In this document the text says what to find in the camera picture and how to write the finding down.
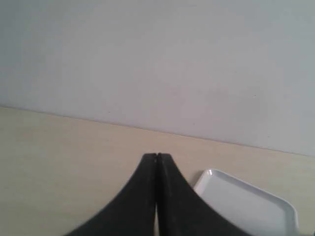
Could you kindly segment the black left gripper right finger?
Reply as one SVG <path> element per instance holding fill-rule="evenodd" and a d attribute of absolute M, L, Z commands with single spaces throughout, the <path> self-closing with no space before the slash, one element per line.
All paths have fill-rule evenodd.
<path fill-rule="evenodd" d="M 156 203 L 161 236 L 247 236 L 193 190 L 172 156 L 157 155 Z"/>

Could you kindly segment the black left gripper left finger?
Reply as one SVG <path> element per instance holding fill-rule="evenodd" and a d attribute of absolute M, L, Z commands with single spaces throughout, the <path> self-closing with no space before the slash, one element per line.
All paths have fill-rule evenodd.
<path fill-rule="evenodd" d="M 68 236 L 153 236 L 157 155 L 146 153 L 122 190 Z"/>

